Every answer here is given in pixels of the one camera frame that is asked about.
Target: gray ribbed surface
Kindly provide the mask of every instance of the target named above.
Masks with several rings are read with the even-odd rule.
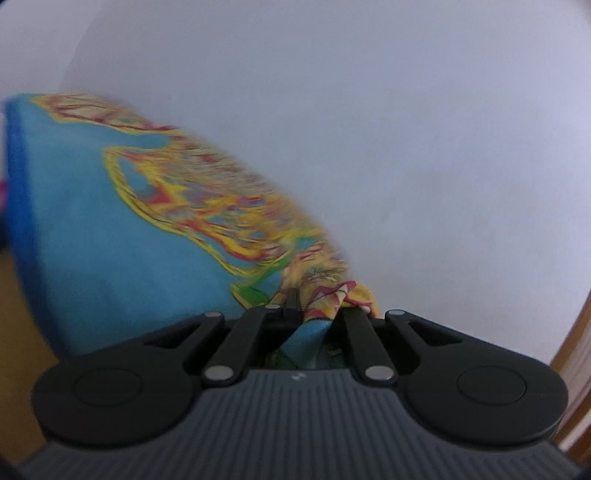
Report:
[[[416,424],[392,391],[348,370],[252,371],[207,390],[175,429],[122,450],[50,444],[22,465],[31,480],[571,480],[549,443],[512,452],[452,445]]]

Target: round pad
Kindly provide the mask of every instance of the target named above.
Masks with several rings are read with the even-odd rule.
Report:
[[[424,352],[407,399],[422,420],[454,439],[510,446],[548,436],[568,394],[547,365],[479,342]]]
[[[133,400],[142,390],[142,378],[120,368],[103,368],[79,378],[74,394],[88,405],[113,407]]]
[[[118,447],[175,425],[196,393],[173,351],[118,348],[49,369],[33,389],[33,409],[50,436],[77,445]]]
[[[506,368],[476,367],[460,375],[457,387],[471,400],[487,405],[508,405],[525,393],[525,380]]]

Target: colorful cloth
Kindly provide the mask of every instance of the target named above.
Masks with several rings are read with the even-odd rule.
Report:
[[[322,228],[205,140],[92,95],[23,95],[6,112],[12,249],[59,353],[297,287],[306,322],[271,361],[303,368],[341,305],[376,314]]]

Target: wooden door frame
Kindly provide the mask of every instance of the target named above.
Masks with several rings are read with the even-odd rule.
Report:
[[[569,334],[566,336],[563,344],[561,345],[560,349],[554,356],[553,360],[550,362],[550,367],[557,373],[562,374],[564,371],[564,367],[567,365],[569,359],[572,357],[573,353],[575,352],[577,346],[579,345],[579,340],[587,330],[591,326],[591,291],[587,295],[587,299],[581,309],[579,316],[577,317],[575,323],[573,324],[572,328],[570,329]],[[571,416],[567,419],[567,421],[559,428],[558,432],[553,437],[553,442],[557,445],[560,444],[578,425],[578,423],[583,420],[584,416],[591,410],[591,391],[587,393],[579,404],[579,406],[575,409],[575,411],[571,414]],[[574,443],[574,445],[569,449],[569,455],[576,461],[588,461],[591,455],[591,448],[588,449],[587,446],[591,446],[591,427],[586,429],[586,431],[581,435],[581,437]]]

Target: patterned fabric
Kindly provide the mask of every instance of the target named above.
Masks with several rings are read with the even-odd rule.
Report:
[[[261,176],[205,140],[92,95],[42,95],[31,102],[59,124],[164,136],[156,148],[103,147],[112,187],[141,219],[213,257],[231,274],[228,295],[242,307],[282,303],[287,289],[296,287],[306,321],[333,320],[342,305],[377,314],[371,292],[348,278],[347,263],[322,228]],[[310,337],[318,343],[318,332]],[[299,353],[279,352],[272,362],[293,367],[308,361],[290,355]]]

